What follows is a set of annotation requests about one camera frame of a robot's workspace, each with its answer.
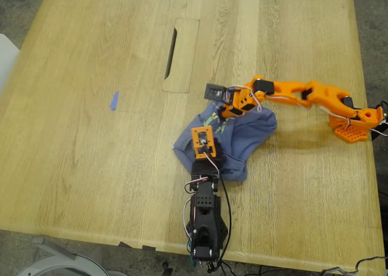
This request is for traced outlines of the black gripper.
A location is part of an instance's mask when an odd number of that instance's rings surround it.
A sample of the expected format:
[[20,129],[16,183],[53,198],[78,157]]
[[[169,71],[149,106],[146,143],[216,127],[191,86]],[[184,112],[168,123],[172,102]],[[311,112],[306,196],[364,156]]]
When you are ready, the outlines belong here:
[[208,157],[195,158],[192,164],[191,175],[198,177],[220,177],[221,169],[225,164],[226,159],[224,158],[224,152],[219,140],[215,138],[213,142],[213,147],[202,145],[198,148],[200,155],[207,154]]

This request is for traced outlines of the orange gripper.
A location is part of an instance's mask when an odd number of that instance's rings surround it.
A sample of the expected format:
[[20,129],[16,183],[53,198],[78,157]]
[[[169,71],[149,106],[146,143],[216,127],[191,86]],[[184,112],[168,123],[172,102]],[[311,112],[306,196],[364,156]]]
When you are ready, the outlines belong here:
[[259,90],[254,87],[229,87],[226,90],[227,103],[219,107],[218,116],[243,116],[253,109],[260,112],[261,100],[258,97]]

